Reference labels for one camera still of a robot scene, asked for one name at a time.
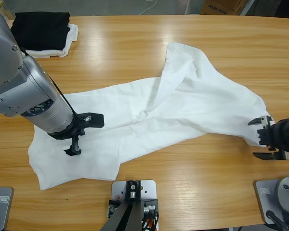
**white cable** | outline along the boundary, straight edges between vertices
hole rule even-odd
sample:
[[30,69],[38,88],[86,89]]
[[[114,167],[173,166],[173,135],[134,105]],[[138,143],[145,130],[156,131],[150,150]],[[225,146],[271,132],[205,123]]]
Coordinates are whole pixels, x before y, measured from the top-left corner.
[[157,2],[158,2],[158,0],[156,0],[155,3],[151,7],[149,7],[148,9],[146,9],[145,11],[140,13],[139,15],[142,15],[143,13],[147,12],[148,10],[150,10],[152,7],[154,7],[156,5]]

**table surface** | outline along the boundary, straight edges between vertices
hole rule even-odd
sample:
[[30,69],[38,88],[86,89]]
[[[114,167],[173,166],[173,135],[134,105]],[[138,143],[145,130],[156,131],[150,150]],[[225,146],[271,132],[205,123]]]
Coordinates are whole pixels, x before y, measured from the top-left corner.
[[[178,15],[70,21],[79,26],[79,37],[69,55],[38,59],[64,93],[158,77],[167,45],[180,42],[203,50],[220,73],[260,95],[276,120],[289,117],[289,19]],[[40,191],[28,163],[32,138],[32,124],[0,114],[0,186],[15,190],[7,229],[99,230],[107,220],[112,182],[80,179]],[[253,183],[286,176],[289,160],[265,162],[239,137],[207,134],[122,164],[117,180],[155,180],[160,230],[190,231],[263,223]]]

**label sticker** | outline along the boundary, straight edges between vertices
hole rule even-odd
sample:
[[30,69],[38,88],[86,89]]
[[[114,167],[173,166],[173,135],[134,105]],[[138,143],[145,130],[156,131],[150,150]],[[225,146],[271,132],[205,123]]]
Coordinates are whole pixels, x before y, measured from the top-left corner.
[[262,195],[271,194],[269,188],[262,188],[260,191]]
[[9,196],[1,196],[0,197],[0,203],[8,203],[9,202]]

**white cloth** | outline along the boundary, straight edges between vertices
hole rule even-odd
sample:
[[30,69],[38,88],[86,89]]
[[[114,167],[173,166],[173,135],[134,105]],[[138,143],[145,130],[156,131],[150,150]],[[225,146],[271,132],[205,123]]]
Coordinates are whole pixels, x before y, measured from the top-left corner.
[[120,163],[205,133],[258,145],[252,119],[269,115],[263,100],[218,73],[199,49],[171,43],[161,77],[68,94],[76,112],[104,114],[104,128],[86,128],[81,155],[35,127],[29,162],[41,190],[80,178],[115,180]]
[[26,52],[34,58],[50,58],[50,56],[59,56],[60,58],[67,56],[69,49],[71,48],[72,42],[77,41],[78,26],[75,24],[68,24],[70,28],[66,37],[66,46],[62,51],[59,50],[43,50],[43,51],[32,51],[26,50]]

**cardboard box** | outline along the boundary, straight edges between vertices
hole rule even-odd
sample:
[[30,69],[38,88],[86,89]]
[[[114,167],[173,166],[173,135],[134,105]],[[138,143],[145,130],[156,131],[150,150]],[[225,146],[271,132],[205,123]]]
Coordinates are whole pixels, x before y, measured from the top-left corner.
[[4,1],[1,1],[1,0],[0,0],[0,14],[3,16],[3,18],[4,18],[5,20],[14,20],[14,19],[15,19],[14,14],[12,14],[12,13],[8,10],[5,2],[4,2]]
[[205,0],[200,14],[240,15],[247,0]]

